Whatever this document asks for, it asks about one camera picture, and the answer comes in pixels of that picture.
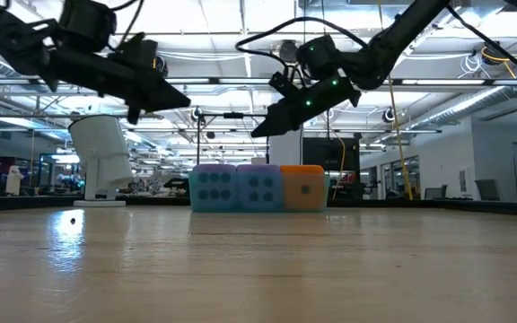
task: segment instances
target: laboratory room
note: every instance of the laboratory room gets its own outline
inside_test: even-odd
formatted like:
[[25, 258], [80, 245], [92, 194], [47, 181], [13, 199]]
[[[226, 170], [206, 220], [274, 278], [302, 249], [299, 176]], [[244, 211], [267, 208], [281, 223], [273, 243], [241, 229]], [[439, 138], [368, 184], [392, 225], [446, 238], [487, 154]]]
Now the laboratory room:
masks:
[[517, 0], [0, 0], [0, 322], [517, 322]]

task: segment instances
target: computer screen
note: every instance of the computer screen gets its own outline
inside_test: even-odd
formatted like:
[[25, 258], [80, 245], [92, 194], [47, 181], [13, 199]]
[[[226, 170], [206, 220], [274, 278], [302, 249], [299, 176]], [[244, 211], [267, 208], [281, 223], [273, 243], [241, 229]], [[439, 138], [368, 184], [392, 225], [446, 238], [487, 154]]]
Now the computer screen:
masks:
[[[358, 140], [341, 138], [345, 143], [345, 162], [343, 170], [360, 171]], [[324, 170], [340, 170], [343, 146], [336, 138], [303, 138], [302, 164], [320, 165]]]

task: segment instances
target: white pillar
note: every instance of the white pillar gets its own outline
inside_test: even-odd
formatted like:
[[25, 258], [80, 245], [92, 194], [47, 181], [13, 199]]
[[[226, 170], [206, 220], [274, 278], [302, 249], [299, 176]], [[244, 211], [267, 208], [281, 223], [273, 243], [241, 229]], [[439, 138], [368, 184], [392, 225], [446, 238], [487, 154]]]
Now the white pillar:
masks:
[[301, 131], [289, 131], [284, 135], [270, 137], [268, 154], [273, 165], [301, 165]]

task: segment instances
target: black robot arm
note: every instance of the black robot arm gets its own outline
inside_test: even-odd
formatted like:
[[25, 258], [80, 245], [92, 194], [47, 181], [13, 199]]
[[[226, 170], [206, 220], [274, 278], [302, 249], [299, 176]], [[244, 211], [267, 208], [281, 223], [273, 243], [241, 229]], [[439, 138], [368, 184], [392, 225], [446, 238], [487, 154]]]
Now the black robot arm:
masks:
[[[367, 46], [354, 53], [340, 52], [329, 35], [298, 47], [297, 61], [309, 77], [318, 82], [311, 87], [298, 89], [284, 75], [273, 75], [269, 84], [284, 98], [268, 107], [267, 117], [252, 135], [261, 137], [296, 131], [304, 122], [344, 100], [350, 100], [356, 106], [361, 96], [358, 90], [370, 91], [381, 86], [402, 52], [444, 8], [464, 22], [449, 6], [449, 2], [416, 0], [397, 16], [389, 28], [375, 35]], [[517, 0], [509, 0], [509, 3], [517, 5]], [[492, 42], [471, 26], [465, 26]], [[502, 48], [496, 49], [517, 64], [515, 57]]]
[[[0, 55], [17, 72], [41, 77], [53, 92], [65, 81], [125, 100], [132, 124], [141, 109], [188, 107], [190, 99], [164, 80], [164, 68], [153, 68], [157, 43], [143, 33], [107, 57], [96, 54], [108, 46], [116, 25], [115, 13], [91, 0], [65, 0], [58, 22], [25, 23], [0, 6]], [[52, 46], [44, 44], [47, 38]]]

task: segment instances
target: purple die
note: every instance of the purple die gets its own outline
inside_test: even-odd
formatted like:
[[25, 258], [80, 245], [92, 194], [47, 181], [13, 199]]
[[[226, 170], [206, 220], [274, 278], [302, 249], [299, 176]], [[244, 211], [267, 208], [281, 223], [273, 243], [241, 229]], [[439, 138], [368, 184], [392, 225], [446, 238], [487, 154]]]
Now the purple die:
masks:
[[249, 211], [276, 211], [283, 205], [283, 176], [276, 165], [237, 167], [239, 206]]
[[200, 164], [188, 175], [195, 212], [231, 211], [236, 207], [236, 167]]

